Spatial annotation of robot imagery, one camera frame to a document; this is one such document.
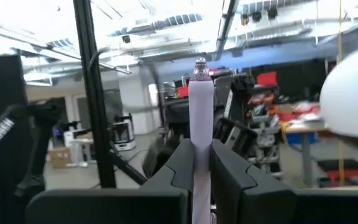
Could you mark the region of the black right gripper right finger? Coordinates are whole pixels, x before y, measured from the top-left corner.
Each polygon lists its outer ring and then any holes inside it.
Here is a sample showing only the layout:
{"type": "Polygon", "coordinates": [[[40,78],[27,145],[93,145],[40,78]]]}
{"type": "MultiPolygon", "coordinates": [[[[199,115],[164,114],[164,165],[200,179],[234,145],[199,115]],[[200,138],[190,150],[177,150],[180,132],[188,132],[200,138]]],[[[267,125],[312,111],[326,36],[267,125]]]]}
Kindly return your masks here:
{"type": "Polygon", "coordinates": [[[287,185],[256,168],[217,139],[213,140],[210,160],[218,223],[291,222],[296,194],[287,185]]]}

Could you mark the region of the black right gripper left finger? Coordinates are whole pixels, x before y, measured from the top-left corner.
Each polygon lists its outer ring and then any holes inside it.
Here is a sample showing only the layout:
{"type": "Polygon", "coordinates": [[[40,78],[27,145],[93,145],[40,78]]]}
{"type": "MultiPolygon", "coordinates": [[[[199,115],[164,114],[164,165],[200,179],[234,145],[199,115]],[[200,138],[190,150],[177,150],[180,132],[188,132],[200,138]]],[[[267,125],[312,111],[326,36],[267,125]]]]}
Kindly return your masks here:
{"type": "Polygon", "coordinates": [[[159,170],[144,184],[142,189],[168,189],[177,187],[193,191],[193,169],[195,147],[189,139],[182,140],[175,150],[165,146],[161,140],[150,145],[143,168],[145,174],[159,170]]]}

